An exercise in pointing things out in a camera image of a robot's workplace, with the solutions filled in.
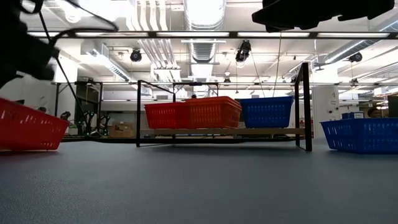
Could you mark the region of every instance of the cardboard box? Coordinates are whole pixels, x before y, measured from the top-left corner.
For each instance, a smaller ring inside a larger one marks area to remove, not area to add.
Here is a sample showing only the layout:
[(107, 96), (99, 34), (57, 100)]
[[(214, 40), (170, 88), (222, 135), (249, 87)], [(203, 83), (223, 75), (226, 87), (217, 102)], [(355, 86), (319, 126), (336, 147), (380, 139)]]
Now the cardboard box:
[(133, 138), (134, 124), (125, 122), (114, 122), (109, 127), (109, 136), (112, 138)]

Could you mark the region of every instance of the ceiling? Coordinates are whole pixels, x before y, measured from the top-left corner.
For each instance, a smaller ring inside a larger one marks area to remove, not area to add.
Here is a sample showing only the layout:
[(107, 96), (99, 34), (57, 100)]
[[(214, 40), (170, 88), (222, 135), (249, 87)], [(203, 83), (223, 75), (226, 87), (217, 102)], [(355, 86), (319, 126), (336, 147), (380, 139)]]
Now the ceiling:
[[(123, 17), (127, 1), (107, 1), (110, 9), (112, 7), (121, 10), (120, 15), (115, 20), (120, 30), (128, 30), (126, 19)], [(170, 30), (185, 30), (185, 19), (181, 9), (182, 1), (166, 0), (167, 11), (166, 21)], [(223, 30), (241, 31), (241, 30), (264, 30), (264, 26), (255, 24), (251, 20), (251, 14), (261, 8), (261, 1), (258, 0), (227, 0), (227, 7), (224, 17)], [(96, 26), (103, 27), (104, 24), (98, 22), (92, 17), (84, 17), (80, 22), (71, 24), (66, 21), (64, 10), (55, 0), (47, 1), (43, 10), (46, 25), (50, 31), (58, 31), (71, 27)], [(338, 22), (337, 19), (321, 22), (313, 31), (350, 31), (350, 32), (368, 32), (377, 29), (378, 25), (385, 20), (396, 17), (398, 20), (398, 9), (393, 9), (371, 21), (366, 18), (352, 21)], [(22, 20), (27, 23), (29, 30), (43, 30), (38, 16), (22, 15)], [(133, 48), (139, 48), (137, 39), (96, 39), (99, 43), (106, 44), (110, 49), (110, 57), (118, 66), (129, 72), (134, 79), (150, 79), (150, 60), (142, 51), (142, 60), (140, 62), (131, 62), (129, 59)], [(212, 70), (211, 81), (222, 82), (225, 78), (225, 72), (229, 72), (232, 82), (262, 82), (274, 83), (283, 82), (289, 78), (288, 72), (303, 61), (313, 60), (316, 55), (328, 54), (349, 42), (349, 40), (279, 40), (279, 39), (253, 39), (250, 40), (252, 47), (251, 56), (245, 61), (243, 68), (237, 68), (234, 57), (237, 48), (242, 40), (226, 39), (224, 44), (218, 44), (215, 62)], [(113, 82), (117, 80), (113, 74), (102, 64), (92, 60), (89, 55), (77, 53), (75, 48), (79, 47), (83, 41), (61, 40), (60, 47), (79, 66), (78, 75), (81, 77), (93, 77), (98, 81)], [(190, 56), (187, 44), (182, 44), (179, 39), (172, 39), (172, 48), (178, 65), (181, 68), (180, 76), (187, 78), (190, 75)], [(359, 63), (350, 64), (349, 62), (337, 62), (334, 67), (338, 69), (339, 81), (348, 82), (353, 77), (375, 71), (381, 67), (397, 62), (398, 58), (397, 41), (383, 40), (361, 51), (363, 60)], [(327, 74), (322, 74), (327, 81)], [(383, 78), (394, 78), (398, 75), (398, 70), (390, 70), (388, 73), (380, 73), (375, 77), (368, 78), (366, 83), (378, 82)], [(239, 86), (239, 89), (245, 90), (248, 86)]]

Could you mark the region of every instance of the metal rack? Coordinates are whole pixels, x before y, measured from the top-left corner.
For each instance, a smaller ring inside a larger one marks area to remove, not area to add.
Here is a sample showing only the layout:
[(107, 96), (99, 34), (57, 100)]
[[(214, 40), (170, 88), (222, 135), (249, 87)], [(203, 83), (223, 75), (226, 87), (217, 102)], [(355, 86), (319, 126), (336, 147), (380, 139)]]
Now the metal rack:
[[(299, 115), (299, 86), (300, 82), (303, 82), (303, 97), (304, 97), (304, 123), (305, 127), (300, 128), (300, 115)], [(175, 86), (179, 85), (216, 85), (217, 94), (219, 83), (173, 83), (173, 91), (163, 88), (159, 85), (139, 80), (137, 85), (137, 121), (136, 121), (136, 146), (140, 147), (141, 144), (231, 144), (241, 142), (266, 142), (266, 141), (295, 141), (297, 147), (306, 151), (312, 151), (312, 135), (311, 135), (311, 106), (310, 106), (310, 79), (309, 79), (309, 67), (308, 63), (305, 62), (300, 67), (296, 82), (294, 83), (295, 92), (295, 128), (238, 128), (238, 129), (141, 129), (141, 87), (142, 85), (150, 85), (160, 90), (166, 91), (167, 93), (173, 94), (173, 102), (176, 102), (175, 97)], [(171, 135), (169, 139), (146, 139), (142, 138), (142, 134), (165, 134)], [(178, 139), (175, 137), (176, 134), (295, 134), (294, 139), (197, 139), (197, 138), (183, 138)], [(300, 145), (300, 135), (305, 135), (305, 148)]]

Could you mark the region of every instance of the blue plastic basket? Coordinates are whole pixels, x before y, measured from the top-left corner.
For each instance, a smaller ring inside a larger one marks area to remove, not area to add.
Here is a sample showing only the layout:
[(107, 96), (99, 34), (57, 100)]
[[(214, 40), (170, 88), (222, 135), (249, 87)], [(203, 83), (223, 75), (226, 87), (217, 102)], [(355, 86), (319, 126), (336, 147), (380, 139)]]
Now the blue plastic basket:
[(241, 100), (247, 128), (286, 128), (289, 126), (293, 96)]
[(356, 153), (398, 153), (398, 118), (322, 122), (330, 149)]

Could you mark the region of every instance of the silver duct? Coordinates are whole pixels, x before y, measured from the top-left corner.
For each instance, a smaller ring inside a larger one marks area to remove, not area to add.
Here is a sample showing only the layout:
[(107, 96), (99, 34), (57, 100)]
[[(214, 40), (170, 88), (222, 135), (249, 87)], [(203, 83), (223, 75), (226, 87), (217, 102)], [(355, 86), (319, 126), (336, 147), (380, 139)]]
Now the silver duct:
[[(378, 29), (374, 29), (374, 32), (397, 32), (398, 31), (398, 14), (393, 16), (392, 18), (386, 20), (381, 25), (378, 26)], [(322, 64), (331, 64), (348, 58), (349, 56), (359, 52), (360, 50), (369, 47), (380, 40), (353, 40), (346, 45), (340, 47), (334, 52), (326, 55), (324, 58), (324, 63)]]
[[(192, 31), (220, 30), (224, 21), (226, 0), (183, 0), (185, 24)], [(216, 44), (190, 44), (190, 52), (198, 63), (210, 62)]]

